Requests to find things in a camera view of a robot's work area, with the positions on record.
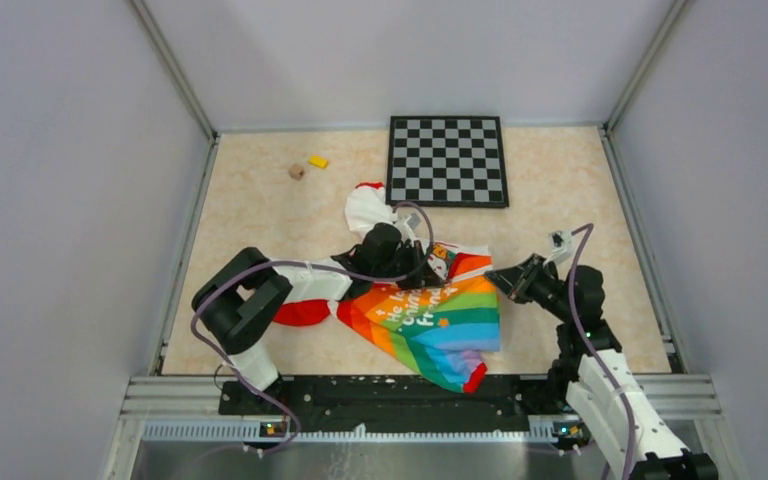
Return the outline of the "white colourful cartoon jacket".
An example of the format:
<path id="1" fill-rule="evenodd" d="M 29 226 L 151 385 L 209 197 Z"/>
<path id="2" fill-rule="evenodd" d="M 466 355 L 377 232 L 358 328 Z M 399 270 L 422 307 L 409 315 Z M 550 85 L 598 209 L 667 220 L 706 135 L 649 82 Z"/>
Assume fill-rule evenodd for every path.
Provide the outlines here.
<path id="1" fill-rule="evenodd" d="M 381 183 L 357 185 L 344 214 L 361 241 L 375 224 L 396 226 L 401 218 L 386 204 Z M 375 283 L 353 300 L 286 304 L 274 321 L 307 327 L 333 316 L 437 386 L 472 393 L 487 373 L 483 353 L 499 350 L 501 341 L 499 300 L 484 277 L 493 264 L 490 251 L 418 236 L 415 240 L 433 246 L 430 262 L 446 277 L 444 286 L 403 290 L 394 283 Z"/>

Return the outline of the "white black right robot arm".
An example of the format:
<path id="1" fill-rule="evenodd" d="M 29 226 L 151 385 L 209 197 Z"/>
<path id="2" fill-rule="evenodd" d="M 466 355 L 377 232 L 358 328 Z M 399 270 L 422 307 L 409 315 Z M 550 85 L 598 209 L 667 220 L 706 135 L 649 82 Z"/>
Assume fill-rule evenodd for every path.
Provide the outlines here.
<path id="1" fill-rule="evenodd" d="M 547 373 L 546 397 L 574 411 L 618 479 L 716 479 L 705 452 L 694 452 L 661 418 L 634 378 L 618 338 L 603 316 L 601 271 L 574 265 L 561 278 L 537 254 L 490 270 L 485 278 L 516 304 L 535 303 L 559 320 L 559 356 Z"/>

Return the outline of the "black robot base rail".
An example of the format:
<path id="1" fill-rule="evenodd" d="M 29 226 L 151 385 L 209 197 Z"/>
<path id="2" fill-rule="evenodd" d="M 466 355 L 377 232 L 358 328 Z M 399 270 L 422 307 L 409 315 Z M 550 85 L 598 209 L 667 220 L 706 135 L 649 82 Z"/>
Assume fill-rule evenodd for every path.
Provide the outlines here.
<path id="1" fill-rule="evenodd" d="M 584 439 L 572 409 L 553 396 L 541 376 L 487 375 L 472 393 L 456 393 L 412 375 L 284 376 L 266 390 L 272 405 L 235 381 L 222 385 L 223 416 L 285 419 L 291 410 L 305 433 L 364 426 L 370 433 L 529 433 L 539 441 Z"/>

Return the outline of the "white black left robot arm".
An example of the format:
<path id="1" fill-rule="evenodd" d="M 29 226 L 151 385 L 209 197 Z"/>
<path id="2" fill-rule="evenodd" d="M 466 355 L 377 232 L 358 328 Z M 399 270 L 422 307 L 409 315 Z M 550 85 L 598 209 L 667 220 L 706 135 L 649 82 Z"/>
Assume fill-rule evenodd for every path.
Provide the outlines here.
<path id="1" fill-rule="evenodd" d="M 243 401 L 257 413 L 268 413 L 279 404 L 281 388 L 261 338 L 281 307 L 353 300 L 375 283 L 403 290 L 441 286 L 445 276 L 432 268 L 432 249 L 388 223 L 375 224 L 360 243 L 317 263 L 271 260 L 247 247 L 197 291 L 191 308 L 230 368 L 246 381 Z"/>

